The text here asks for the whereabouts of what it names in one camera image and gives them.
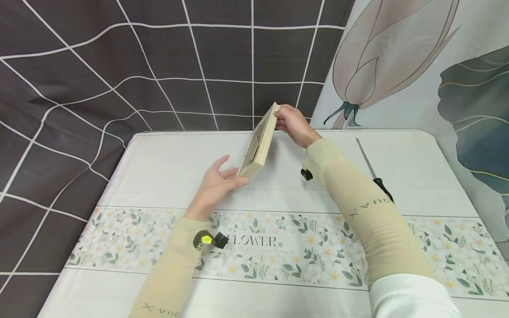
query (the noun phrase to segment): floral pattern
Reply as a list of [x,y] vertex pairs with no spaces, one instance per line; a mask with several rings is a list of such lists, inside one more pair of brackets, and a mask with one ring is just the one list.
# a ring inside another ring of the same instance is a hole
[[[97,208],[66,267],[149,273],[183,213]],[[509,268],[479,219],[406,220],[452,296],[509,299]],[[341,214],[216,211],[209,221],[230,241],[204,252],[195,277],[367,290],[364,249]]]

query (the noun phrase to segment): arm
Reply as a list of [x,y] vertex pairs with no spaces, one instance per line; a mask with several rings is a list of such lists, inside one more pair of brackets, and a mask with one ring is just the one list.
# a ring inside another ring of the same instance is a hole
[[194,267],[201,252],[193,246],[196,234],[208,229],[208,216],[233,189],[246,185],[247,178],[236,178],[237,169],[219,171],[228,160],[224,156],[207,170],[202,184],[183,217],[175,223],[168,247],[139,291],[128,318],[178,316],[191,286]]
[[375,317],[460,317],[394,204],[302,114],[283,105],[276,128],[306,149],[304,166],[327,191],[366,252]]

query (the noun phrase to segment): dark gray backdrop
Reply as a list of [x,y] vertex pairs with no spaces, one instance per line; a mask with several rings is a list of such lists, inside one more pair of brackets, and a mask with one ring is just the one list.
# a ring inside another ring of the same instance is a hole
[[0,316],[35,317],[128,141],[310,118],[353,0],[3,0]]

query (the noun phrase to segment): yellow label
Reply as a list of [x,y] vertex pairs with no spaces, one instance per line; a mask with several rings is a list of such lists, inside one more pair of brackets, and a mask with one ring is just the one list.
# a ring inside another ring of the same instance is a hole
[[211,244],[212,243],[212,237],[210,237],[210,236],[202,237],[202,243],[203,244]]

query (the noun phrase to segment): screwdriver shaft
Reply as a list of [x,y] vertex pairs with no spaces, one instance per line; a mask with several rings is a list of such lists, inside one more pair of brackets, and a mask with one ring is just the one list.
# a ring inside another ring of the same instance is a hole
[[367,163],[367,167],[371,171],[371,175],[373,176],[373,179],[376,179],[377,176],[376,176],[375,172],[373,171],[373,168],[371,167],[370,161],[366,157],[366,153],[364,152],[364,149],[362,148],[362,145],[360,144],[359,138],[355,138],[355,140],[357,141],[357,144],[359,144],[360,151],[362,152],[362,155],[364,156],[364,161]]

